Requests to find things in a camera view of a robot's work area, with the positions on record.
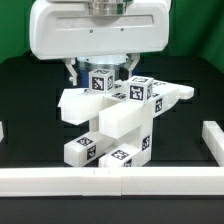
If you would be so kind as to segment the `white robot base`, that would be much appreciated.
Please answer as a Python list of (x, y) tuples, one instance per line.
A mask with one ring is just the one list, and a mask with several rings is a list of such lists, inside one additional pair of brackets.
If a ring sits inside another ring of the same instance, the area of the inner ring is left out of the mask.
[(111, 69), (118, 71), (127, 60), (126, 54), (101, 55), (101, 56), (81, 56), (77, 58), (78, 66), (84, 70), (94, 70), (97, 68)]

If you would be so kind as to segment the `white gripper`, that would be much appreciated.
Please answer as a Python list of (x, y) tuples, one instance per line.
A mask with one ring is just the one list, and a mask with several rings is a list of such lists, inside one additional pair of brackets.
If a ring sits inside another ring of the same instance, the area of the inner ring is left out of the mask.
[(130, 54), (119, 68), (125, 81), (132, 77), (139, 53), (167, 45), (170, 8), (171, 0), (36, 0), (30, 48), (42, 60), (64, 59), (74, 86), (75, 57)]

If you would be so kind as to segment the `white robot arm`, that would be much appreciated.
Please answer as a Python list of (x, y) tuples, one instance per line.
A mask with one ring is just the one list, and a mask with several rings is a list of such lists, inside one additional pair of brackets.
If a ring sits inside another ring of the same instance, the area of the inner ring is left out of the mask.
[(170, 8), (171, 0), (36, 0), (30, 48), (41, 60), (63, 60), (73, 81), (77, 61), (133, 70), (141, 53), (166, 47)]

